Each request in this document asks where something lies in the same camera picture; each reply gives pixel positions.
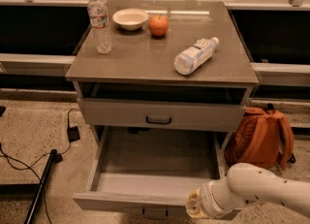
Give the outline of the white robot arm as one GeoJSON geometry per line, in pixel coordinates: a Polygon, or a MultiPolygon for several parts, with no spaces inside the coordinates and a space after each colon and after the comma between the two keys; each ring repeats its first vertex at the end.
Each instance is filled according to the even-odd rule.
{"type": "Polygon", "coordinates": [[[231,166],[227,175],[194,190],[185,204],[192,218],[222,218],[235,209],[273,203],[310,216],[310,183],[285,179],[247,163],[231,166]]]}

